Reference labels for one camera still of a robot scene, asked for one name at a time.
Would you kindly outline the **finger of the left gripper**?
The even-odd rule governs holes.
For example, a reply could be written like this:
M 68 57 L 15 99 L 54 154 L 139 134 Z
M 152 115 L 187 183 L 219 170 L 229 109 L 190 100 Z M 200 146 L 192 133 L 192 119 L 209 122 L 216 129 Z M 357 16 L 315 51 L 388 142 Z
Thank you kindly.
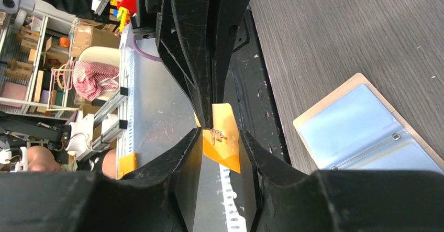
M 250 0 L 212 0 L 212 102 L 224 98 L 225 79 L 237 32 Z
M 161 0 L 159 56 L 190 100 L 202 128 L 213 126 L 207 19 L 210 0 Z

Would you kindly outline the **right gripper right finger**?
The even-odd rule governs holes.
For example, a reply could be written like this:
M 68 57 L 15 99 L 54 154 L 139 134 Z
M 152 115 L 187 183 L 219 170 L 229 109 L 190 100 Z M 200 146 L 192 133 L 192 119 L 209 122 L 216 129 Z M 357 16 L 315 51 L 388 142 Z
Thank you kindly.
M 239 138 L 248 231 L 443 231 L 443 175 L 318 170 L 305 174 Z

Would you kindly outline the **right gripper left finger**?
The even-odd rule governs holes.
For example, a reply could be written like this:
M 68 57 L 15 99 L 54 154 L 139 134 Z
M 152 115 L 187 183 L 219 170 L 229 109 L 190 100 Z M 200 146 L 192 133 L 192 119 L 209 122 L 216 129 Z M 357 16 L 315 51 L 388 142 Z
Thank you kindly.
M 96 172 L 2 173 L 1 231 L 192 231 L 202 129 L 120 180 Z

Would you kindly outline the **gold credit card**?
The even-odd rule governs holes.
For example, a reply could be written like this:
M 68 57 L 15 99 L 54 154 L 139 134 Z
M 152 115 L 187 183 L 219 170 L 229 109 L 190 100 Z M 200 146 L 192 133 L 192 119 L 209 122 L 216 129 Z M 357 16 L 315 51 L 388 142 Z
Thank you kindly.
M 203 155 L 228 169 L 240 173 L 239 136 L 232 106 L 213 104 L 213 128 L 203 129 L 197 144 Z

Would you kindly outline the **beige card holder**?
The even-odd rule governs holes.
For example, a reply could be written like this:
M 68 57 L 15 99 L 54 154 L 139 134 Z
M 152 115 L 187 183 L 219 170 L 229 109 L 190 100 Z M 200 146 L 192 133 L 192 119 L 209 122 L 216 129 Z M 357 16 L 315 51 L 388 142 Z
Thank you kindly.
M 361 73 L 293 120 L 322 170 L 422 170 L 443 160 Z

